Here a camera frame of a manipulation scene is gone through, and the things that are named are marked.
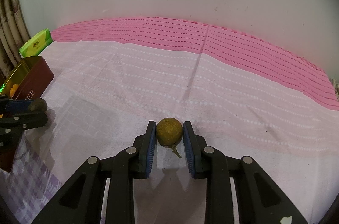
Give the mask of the gold metal tin tray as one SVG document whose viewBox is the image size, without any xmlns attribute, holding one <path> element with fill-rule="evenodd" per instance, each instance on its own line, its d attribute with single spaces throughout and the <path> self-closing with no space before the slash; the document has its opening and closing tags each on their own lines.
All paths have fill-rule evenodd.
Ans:
<svg viewBox="0 0 339 224">
<path fill-rule="evenodd" d="M 10 98 L 13 100 L 33 101 L 41 98 L 53 78 L 54 74 L 42 56 L 23 58 L 1 86 L 1 99 Z M 9 91 L 13 84 L 19 84 L 19 87 L 14 97 L 11 98 Z M 1 118 L 12 117 L 14 115 L 1 115 Z M 16 152 L 17 150 L 1 154 L 1 170 L 6 172 L 11 171 Z"/>
</svg>

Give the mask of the beige patterned curtain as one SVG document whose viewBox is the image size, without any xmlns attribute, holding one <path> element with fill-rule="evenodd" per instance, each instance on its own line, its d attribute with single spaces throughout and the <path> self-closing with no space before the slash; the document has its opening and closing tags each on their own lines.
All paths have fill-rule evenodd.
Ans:
<svg viewBox="0 0 339 224">
<path fill-rule="evenodd" d="M 21 60 L 19 49 L 30 39 L 19 0 L 1 0 L 1 75 L 7 78 Z"/>
</svg>

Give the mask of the pink purple checked tablecloth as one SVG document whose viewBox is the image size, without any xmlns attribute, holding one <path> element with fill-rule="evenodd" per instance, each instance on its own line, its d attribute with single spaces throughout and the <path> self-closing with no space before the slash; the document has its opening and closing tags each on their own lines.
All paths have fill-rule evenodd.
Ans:
<svg viewBox="0 0 339 224">
<path fill-rule="evenodd" d="M 79 22 L 42 56 L 49 123 L 24 133 L 1 194 L 31 223 L 90 156 L 130 146 L 150 120 L 190 121 L 226 156 L 252 156 L 306 218 L 338 194 L 338 99 L 326 73 L 230 29 L 159 17 Z"/>
</svg>

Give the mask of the green tissue pack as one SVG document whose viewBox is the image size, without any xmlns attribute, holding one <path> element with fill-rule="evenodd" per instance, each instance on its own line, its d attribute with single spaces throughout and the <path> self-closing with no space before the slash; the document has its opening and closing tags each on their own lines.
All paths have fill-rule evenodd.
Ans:
<svg viewBox="0 0 339 224">
<path fill-rule="evenodd" d="M 29 56 L 38 56 L 43 50 L 53 42 L 49 29 L 41 30 L 31 39 L 29 39 L 20 49 L 19 53 L 22 58 Z"/>
</svg>

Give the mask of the orange tangerine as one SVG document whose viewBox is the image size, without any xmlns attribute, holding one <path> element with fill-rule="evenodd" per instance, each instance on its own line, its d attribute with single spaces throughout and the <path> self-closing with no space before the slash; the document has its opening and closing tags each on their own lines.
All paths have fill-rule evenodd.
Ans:
<svg viewBox="0 0 339 224">
<path fill-rule="evenodd" d="M 15 92 L 17 91 L 18 87 L 19 87 L 19 84 L 13 84 L 13 86 L 10 88 L 9 95 L 11 98 L 14 97 Z"/>
</svg>

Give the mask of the brown longan fruit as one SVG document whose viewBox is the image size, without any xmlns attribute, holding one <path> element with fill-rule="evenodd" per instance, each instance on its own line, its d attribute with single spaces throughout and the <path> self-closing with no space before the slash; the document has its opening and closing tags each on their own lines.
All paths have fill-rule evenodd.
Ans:
<svg viewBox="0 0 339 224">
<path fill-rule="evenodd" d="M 31 112 L 34 111 L 46 112 L 47 108 L 48 108 L 47 102 L 42 98 L 33 100 L 28 106 L 28 110 Z"/>
<path fill-rule="evenodd" d="M 156 138 L 158 143 L 172 150 L 178 158 L 182 156 L 177 151 L 177 145 L 183 137 L 183 125 L 175 118 L 164 118 L 156 126 Z"/>
</svg>

